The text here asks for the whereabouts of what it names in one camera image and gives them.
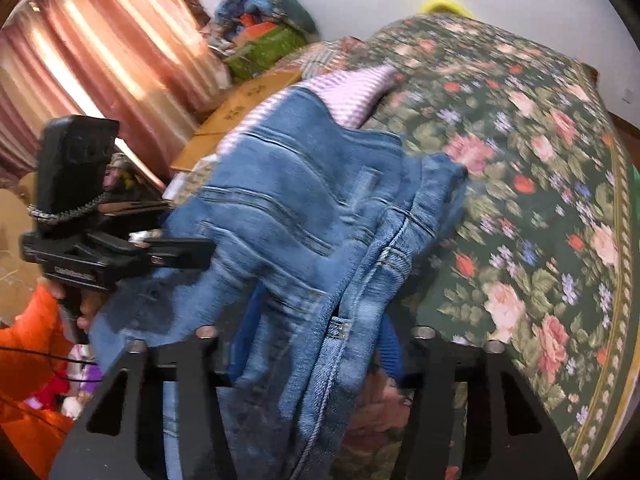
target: orange fabric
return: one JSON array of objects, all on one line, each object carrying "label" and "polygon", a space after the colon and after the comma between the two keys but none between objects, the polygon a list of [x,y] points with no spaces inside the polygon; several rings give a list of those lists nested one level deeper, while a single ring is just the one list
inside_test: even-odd
[{"label": "orange fabric", "polygon": [[[0,346],[68,355],[72,345],[62,335],[58,304],[43,286],[37,286],[15,324],[0,330]],[[22,401],[53,377],[52,365],[43,356],[0,350],[0,427],[42,479],[47,478],[72,421],[60,413],[33,410]]]}]

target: yellow object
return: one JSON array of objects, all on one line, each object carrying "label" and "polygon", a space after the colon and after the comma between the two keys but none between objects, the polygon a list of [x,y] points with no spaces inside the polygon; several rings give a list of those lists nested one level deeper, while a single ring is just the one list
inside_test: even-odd
[{"label": "yellow object", "polygon": [[448,12],[449,14],[458,14],[459,16],[465,16],[466,18],[472,18],[471,13],[465,9],[462,5],[454,0],[427,0],[420,12],[423,14],[435,14],[437,12]]}]

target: metal screw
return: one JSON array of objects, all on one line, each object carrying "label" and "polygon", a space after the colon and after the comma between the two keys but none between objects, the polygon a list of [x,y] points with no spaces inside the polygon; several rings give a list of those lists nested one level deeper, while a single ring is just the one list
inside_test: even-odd
[{"label": "metal screw", "polygon": [[484,344],[484,350],[489,354],[501,354],[504,352],[504,344],[501,341],[492,339]]},{"label": "metal screw", "polygon": [[433,339],[437,332],[430,326],[414,326],[412,334],[416,339]]},{"label": "metal screw", "polygon": [[129,343],[129,347],[127,348],[127,351],[130,354],[143,354],[144,352],[146,352],[146,349],[147,349],[146,343],[142,341],[142,339],[136,339],[135,341],[132,341],[131,343]]},{"label": "metal screw", "polygon": [[213,339],[218,337],[218,330],[213,325],[205,325],[196,329],[196,336],[200,339]]}]

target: jeans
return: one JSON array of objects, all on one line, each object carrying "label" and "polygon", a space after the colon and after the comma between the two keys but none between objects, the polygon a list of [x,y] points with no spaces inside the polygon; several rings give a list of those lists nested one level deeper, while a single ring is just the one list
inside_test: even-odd
[{"label": "jeans", "polygon": [[[259,280],[267,294],[246,364],[218,392],[238,476],[325,478],[385,307],[460,219],[465,187],[466,169],[446,155],[410,157],[395,134],[342,128],[296,88],[164,226],[214,240],[209,269],[127,280],[94,320],[98,360],[106,369],[134,338],[154,346],[205,324],[224,330]],[[173,479],[172,395],[168,386]]]}]

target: floral tablecloth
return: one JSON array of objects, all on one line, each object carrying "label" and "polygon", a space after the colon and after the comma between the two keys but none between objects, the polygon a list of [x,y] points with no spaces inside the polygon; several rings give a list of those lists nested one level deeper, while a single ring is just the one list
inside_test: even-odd
[{"label": "floral tablecloth", "polygon": [[[444,150],[472,175],[456,237],[389,308],[461,344],[507,343],[586,478],[640,364],[630,159],[578,63],[498,28],[415,16],[350,53],[350,68],[381,63],[398,86],[364,127],[406,133],[410,152]],[[332,478],[388,478],[410,399],[372,365]]]}]

